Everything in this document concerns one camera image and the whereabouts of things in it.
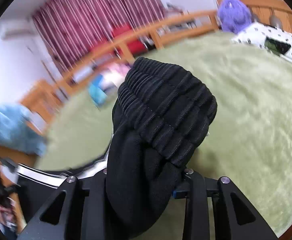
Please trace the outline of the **person left hand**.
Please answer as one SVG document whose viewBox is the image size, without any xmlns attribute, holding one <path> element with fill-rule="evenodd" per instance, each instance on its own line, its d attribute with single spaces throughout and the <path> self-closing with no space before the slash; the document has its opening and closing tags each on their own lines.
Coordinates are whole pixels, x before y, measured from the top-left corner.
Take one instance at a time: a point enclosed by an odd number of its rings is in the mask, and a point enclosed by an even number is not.
<svg viewBox="0 0 292 240">
<path fill-rule="evenodd" d="M 15 214 L 15 201 L 9 198 L 9 207 L 0 207 L 0 225 L 6 226 L 14 231 L 18 230 L 18 220 Z"/>
</svg>

